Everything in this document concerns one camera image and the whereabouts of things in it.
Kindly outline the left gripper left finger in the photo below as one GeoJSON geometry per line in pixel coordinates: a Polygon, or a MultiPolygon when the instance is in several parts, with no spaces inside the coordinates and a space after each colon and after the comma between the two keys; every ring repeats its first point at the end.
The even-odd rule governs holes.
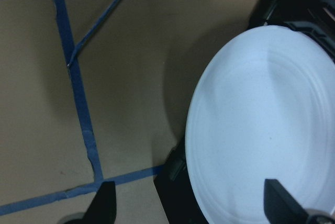
{"type": "Polygon", "coordinates": [[[115,223],[117,215],[116,185],[103,182],[83,217],[84,223],[115,223]]]}

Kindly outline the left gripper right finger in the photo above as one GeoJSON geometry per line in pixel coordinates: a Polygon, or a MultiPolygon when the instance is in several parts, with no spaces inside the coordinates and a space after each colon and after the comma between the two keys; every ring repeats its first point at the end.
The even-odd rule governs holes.
{"type": "Polygon", "coordinates": [[[269,223],[306,223],[308,213],[276,179],[265,179],[264,213],[269,223]]]}

